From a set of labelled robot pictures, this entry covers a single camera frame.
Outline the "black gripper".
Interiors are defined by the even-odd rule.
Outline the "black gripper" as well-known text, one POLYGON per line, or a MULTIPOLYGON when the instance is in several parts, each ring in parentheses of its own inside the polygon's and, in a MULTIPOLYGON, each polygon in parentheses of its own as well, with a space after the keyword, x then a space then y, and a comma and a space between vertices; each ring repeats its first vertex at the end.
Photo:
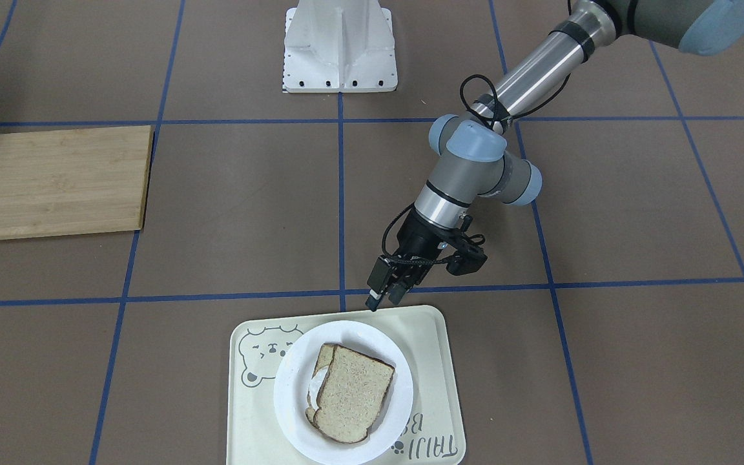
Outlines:
POLYGON ((389 302, 400 304, 404 295, 421 284, 434 265, 446 265, 447 256, 460 248, 460 229, 442 229, 426 221, 415 210, 404 210, 405 217, 397 232, 398 248, 379 256, 370 271, 366 307, 375 312, 389 291, 389 302))

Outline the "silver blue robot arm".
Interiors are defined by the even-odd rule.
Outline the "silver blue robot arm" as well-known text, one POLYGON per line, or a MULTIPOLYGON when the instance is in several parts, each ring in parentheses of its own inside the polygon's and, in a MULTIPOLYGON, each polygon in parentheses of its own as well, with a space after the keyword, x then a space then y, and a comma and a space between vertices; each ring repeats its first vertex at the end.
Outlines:
POLYGON ((387 298, 398 304, 432 267, 452 276, 478 271, 487 255, 481 234, 469 234, 476 198, 526 205, 540 194, 543 177, 513 155, 511 125, 543 109, 570 74, 620 36, 649 39, 682 53, 714 56, 744 35, 744 1, 572 1, 567 18, 498 82, 473 74, 463 80, 461 115, 432 123, 431 150, 439 157, 417 199, 396 215, 397 248, 381 253, 368 278, 366 308, 387 298))

